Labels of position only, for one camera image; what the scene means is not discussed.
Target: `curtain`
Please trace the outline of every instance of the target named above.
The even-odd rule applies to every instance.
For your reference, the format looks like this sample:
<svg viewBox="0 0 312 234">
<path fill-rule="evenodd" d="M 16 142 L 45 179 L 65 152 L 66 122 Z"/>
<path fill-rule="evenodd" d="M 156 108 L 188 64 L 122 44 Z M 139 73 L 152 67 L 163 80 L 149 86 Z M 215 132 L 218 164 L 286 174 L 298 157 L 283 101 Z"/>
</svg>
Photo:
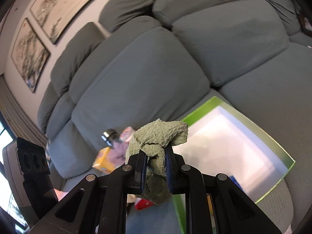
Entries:
<svg viewBox="0 0 312 234">
<path fill-rule="evenodd" d="M 0 112 L 16 137 L 22 137 L 46 148 L 47 137 L 29 119 L 11 93 L 3 75 L 0 76 Z"/>
</svg>

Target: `wrinkled fabric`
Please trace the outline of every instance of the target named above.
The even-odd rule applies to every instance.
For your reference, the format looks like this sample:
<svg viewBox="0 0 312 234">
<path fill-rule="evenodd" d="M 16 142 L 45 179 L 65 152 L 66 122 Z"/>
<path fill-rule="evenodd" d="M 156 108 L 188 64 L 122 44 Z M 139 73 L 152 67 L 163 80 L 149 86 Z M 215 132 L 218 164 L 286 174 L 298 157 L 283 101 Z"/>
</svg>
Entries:
<svg viewBox="0 0 312 234">
<path fill-rule="evenodd" d="M 131 155 L 140 149 L 149 157 L 147 163 L 146 183 L 141 198 L 161 204 L 171 194 L 166 182 L 164 148 L 185 143 L 188 138 L 188 125 L 181 121 L 164 122 L 157 119 L 136 131 L 126 152 L 126 163 Z"/>
</svg>

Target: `framed painting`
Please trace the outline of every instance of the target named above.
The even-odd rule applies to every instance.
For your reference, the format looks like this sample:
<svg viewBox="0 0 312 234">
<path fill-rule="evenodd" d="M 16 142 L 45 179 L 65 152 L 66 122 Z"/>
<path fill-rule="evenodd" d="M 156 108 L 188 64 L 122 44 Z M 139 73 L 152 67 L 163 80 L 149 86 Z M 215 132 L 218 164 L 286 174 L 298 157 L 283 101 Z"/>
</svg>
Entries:
<svg viewBox="0 0 312 234">
<path fill-rule="evenodd" d="M 50 52 L 25 18 L 14 42 L 11 58 L 32 93 L 49 56 Z"/>
<path fill-rule="evenodd" d="M 53 44 L 91 0 L 35 0 L 30 12 Z"/>
</svg>

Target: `silver bolt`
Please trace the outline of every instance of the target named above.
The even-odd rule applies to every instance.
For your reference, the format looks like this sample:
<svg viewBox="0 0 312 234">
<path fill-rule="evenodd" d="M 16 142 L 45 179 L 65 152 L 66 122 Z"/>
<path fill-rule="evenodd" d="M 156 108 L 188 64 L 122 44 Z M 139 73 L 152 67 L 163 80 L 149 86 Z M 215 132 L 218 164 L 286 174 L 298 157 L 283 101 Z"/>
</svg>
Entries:
<svg viewBox="0 0 312 234">
<path fill-rule="evenodd" d="M 220 180 L 226 180 L 226 179 L 227 179 L 227 176 L 226 176 L 225 174 L 223 174 L 223 173 L 220 173 L 220 174 L 218 175 L 218 179 L 220 179 Z"/>
<path fill-rule="evenodd" d="M 93 174 L 89 174 L 86 178 L 85 178 L 87 181 L 93 181 L 96 179 L 95 175 Z"/>
<path fill-rule="evenodd" d="M 124 171 L 130 171 L 131 169 L 132 169 L 132 166 L 131 165 L 128 165 L 128 164 L 126 164 L 126 165 L 124 165 L 123 167 L 122 167 L 122 169 L 124 170 Z"/>
<path fill-rule="evenodd" d="M 191 167 L 188 164 L 182 165 L 181 169 L 184 171 L 189 171 L 191 169 Z"/>
</svg>

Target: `yellow package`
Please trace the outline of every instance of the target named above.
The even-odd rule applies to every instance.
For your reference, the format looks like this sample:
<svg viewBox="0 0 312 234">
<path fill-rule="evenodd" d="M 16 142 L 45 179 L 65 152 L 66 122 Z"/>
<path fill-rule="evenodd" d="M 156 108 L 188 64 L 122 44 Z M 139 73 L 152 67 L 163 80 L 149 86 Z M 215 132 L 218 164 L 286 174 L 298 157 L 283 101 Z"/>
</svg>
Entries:
<svg viewBox="0 0 312 234">
<path fill-rule="evenodd" d="M 98 169 L 104 173 L 110 174 L 113 170 L 116 169 L 115 165 L 113 165 L 110 161 L 107 160 L 107 154 L 112 149 L 110 147 L 106 147 L 104 149 L 101 149 L 99 151 L 99 154 L 97 155 L 92 167 L 95 169 Z"/>
</svg>

